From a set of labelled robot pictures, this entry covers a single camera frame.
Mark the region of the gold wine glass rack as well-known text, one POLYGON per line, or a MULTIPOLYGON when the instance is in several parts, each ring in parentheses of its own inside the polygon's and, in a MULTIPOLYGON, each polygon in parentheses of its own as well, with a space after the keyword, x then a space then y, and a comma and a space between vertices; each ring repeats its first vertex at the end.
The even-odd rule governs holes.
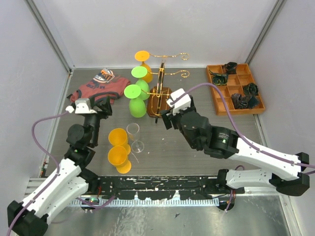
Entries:
POLYGON ((189 72, 187 70, 179 70, 174 73, 166 73, 165 72, 165 62, 167 58, 175 58, 180 56, 182 60, 188 60, 189 54, 188 53, 179 53, 177 55, 167 56, 167 55, 153 55, 147 51, 140 51, 140 55, 137 56, 137 60, 145 62, 152 57, 161 58, 161 65, 158 69, 158 73, 155 72, 149 72, 152 75, 158 75, 158 81, 156 88, 153 88, 153 92, 145 92, 146 94, 150 95, 151 98, 151 108, 147 109, 149 111, 149 114, 151 114, 151 117, 155 117, 155 123, 158 122, 158 119, 161 118, 161 111, 163 109, 163 105, 165 106, 165 109, 167 110, 168 104, 166 101, 169 99, 170 94, 172 93, 170 91, 170 88, 163 87, 163 80, 165 75, 176 75, 178 73, 181 74, 181 77, 187 78, 189 76, 189 72))

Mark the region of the green goblet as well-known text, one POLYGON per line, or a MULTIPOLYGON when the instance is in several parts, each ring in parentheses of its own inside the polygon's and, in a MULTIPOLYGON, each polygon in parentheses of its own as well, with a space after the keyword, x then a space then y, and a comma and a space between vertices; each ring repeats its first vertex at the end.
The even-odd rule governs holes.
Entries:
POLYGON ((136 85, 129 85, 124 90, 124 95, 129 101, 130 114, 135 118, 141 118, 146 113, 146 106, 144 101, 140 98, 141 88, 136 85))
POLYGON ((132 69, 131 74, 134 78, 137 78, 138 81, 135 83, 141 88, 140 98, 142 100, 147 100, 150 95, 150 88, 148 83, 143 79, 148 73, 148 70, 143 66, 136 66, 132 69))

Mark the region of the clear wine glass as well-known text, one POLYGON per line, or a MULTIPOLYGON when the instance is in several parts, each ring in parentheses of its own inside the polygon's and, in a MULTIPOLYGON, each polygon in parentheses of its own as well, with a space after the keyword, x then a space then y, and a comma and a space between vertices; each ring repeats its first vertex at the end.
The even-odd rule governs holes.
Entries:
POLYGON ((126 127, 126 131, 131 140, 131 150, 135 153, 141 153, 144 150, 144 144, 140 140, 140 126, 137 123, 130 123, 126 127))

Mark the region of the green goblet front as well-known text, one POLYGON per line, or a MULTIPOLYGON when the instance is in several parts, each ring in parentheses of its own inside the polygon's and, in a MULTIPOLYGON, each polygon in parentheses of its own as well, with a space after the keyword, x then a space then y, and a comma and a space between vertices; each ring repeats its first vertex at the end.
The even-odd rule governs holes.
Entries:
POLYGON ((132 69, 131 74, 134 78, 137 78, 138 81, 135 83, 141 88, 140 98, 142 100, 147 100, 150 95, 150 88, 148 83, 143 79, 148 73, 148 70, 143 66, 136 66, 132 69))

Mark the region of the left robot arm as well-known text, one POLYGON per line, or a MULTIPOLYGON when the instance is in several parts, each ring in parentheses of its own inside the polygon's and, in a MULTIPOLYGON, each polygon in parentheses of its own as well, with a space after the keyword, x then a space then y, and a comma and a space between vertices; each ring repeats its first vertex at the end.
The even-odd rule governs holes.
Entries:
POLYGON ((98 190, 98 175, 87 169, 98 145, 100 121, 112 115, 110 98, 95 102, 79 98, 67 106, 61 116, 76 114, 83 124, 72 125, 67 132, 69 148, 56 169, 22 201, 7 207, 7 235, 42 236, 55 217, 74 199, 98 190))

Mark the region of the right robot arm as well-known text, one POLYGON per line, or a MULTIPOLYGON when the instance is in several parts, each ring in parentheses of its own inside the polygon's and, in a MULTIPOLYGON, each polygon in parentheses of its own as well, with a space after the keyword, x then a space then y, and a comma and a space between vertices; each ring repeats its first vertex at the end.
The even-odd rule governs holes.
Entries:
POLYGON ((194 110, 177 114, 162 111, 166 129, 178 129, 189 146, 218 159, 231 159, 255 165, 255 170, 221 169, 216 188, 226 194, 231 189, 243 187, 271 187, 289 196, 301 196, 310 187, 310 177, 305 174, 306 153, 296 155, 282 153, 259 145, 237 132, 220 126, 212 126, 207 117, 194 110))

